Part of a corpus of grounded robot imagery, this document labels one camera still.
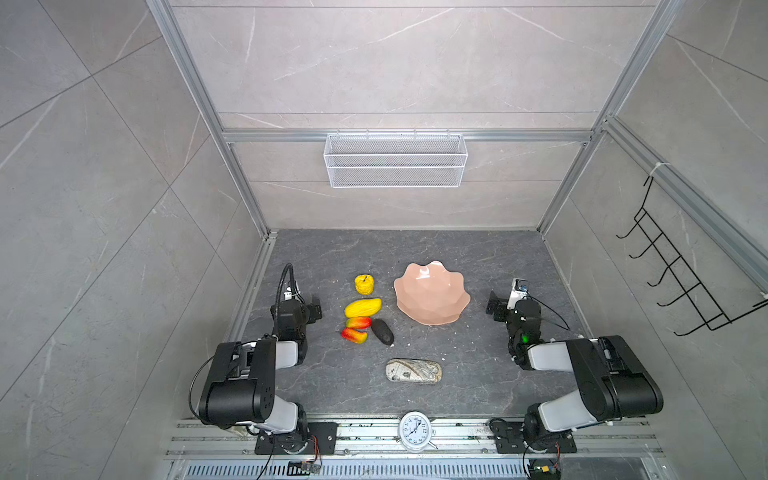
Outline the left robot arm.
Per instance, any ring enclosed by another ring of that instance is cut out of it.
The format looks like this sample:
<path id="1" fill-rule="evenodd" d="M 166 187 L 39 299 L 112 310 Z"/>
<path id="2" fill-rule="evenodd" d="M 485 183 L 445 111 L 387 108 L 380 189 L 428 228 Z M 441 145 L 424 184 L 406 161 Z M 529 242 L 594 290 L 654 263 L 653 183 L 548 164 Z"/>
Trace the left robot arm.
<path id="1" fill-rule="evenodd" d="M 298 297 L 270 309 L 273 331 L 254 341 L 225 342 L 201 366 L 207 369 L 198 401 L 189 391 L 192 415 L 205 425 L 227 430 L 242 426 L 265 435 L 287 454 L 311 441 L 304 408 L 277 395 L 276 372 L 302 364 L 308 351 L 306 328 L 322 318 L 317 298 Z"/>

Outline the black fake avocado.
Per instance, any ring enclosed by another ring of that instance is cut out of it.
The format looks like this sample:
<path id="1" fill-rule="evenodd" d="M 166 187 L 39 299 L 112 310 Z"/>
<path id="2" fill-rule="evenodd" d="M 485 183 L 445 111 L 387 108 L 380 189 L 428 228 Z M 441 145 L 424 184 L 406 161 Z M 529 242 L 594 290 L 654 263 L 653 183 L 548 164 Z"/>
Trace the black fake avocado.
<path id="1" fill-rule="evenodd" d="M 379 318 L 373 319 L 371 322 L 371 330 L 384 345 L 388 347 L 394 345 L 394 333 L 384 320 Z"/>

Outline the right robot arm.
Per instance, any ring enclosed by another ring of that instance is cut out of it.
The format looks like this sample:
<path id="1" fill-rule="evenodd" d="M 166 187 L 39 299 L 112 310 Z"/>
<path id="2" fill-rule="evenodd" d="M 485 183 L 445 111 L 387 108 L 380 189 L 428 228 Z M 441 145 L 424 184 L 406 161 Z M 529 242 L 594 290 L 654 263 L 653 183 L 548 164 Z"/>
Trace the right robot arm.
<path id="1" fill-rule="evenodd" d="M 546 342 L 541 338 L 541 304 L 520 290 L 513 291 L 512 297 L 503 300 L 491 293 L 486 313 L 505 324 L 513 362 L 526 371 L 571 373 L 576 389 L 529 406 L 519 425 L 490 420 L 498 439 L 521 442 L 521 451 L 562 447 L 570 452 L 565 442 L 574 430 L 663 409 L 661 389 L 623 337 Z"/>

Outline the red yellow fake mango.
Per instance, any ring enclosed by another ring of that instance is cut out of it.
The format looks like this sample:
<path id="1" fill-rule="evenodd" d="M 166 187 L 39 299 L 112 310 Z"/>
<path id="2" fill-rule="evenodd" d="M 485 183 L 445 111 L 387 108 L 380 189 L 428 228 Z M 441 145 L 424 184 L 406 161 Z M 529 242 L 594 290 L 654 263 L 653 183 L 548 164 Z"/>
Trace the red yellow fake mango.
<path id="1" fill-rule="evenodd" d="M 359 331 L 353 328 L 344 328 L 341 332 L 341 336 L 352 343 L 363 344 L 368 339 L 368 333 L 365 331 Z"/>
<path id="2" fill-rule="evenodd" d="M 346 321 L 346 327 L 355 330 L 365 330 L 370 328 L 372 320 L 369 317 L 354 317 L 348 318 Z"/>

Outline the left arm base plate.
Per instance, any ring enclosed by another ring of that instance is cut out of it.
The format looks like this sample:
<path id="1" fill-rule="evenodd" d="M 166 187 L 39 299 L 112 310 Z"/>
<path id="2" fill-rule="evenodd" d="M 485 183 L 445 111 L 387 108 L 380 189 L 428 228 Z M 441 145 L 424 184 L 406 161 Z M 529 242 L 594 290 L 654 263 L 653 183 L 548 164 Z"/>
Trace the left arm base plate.
<path id="1" fill-rule="evenodd" d="M 256 437 L 254 453 L 256 455 L 311 455 L 318 452 L 321 456 L 331 455 L 335 451 L 339 424 L 336 422 L 309 422 L 304 431 L 288 434 Z"/>

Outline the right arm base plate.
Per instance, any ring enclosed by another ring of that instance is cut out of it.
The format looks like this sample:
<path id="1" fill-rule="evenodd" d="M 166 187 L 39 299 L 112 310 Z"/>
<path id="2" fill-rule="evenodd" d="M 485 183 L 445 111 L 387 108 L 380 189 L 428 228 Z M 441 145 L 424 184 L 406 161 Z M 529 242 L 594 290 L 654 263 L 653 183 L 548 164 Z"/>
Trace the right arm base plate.
<path id="1" fill-rule="evenodd" d="M 524 421 L 493 418 L 488 427 L 494 438 L 499 454 L 577 452 L 577 447 L 570 431 L 548 432 L 536 425 L 527 425 Z"/>

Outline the yellow fake apple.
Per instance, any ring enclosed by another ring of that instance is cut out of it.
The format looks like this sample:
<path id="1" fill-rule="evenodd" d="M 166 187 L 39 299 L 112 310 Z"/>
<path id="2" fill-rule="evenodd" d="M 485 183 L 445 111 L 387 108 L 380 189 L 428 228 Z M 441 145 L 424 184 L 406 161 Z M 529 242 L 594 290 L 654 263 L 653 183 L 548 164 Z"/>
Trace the yellow fake apple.
<path id="1" fill-rule="evenodd" d="M 361 274 L 355 277 L 354 287 L 356 292 L 362 296 L 372 295 L 375 289 L 375 280 L 372 275 Z"/>

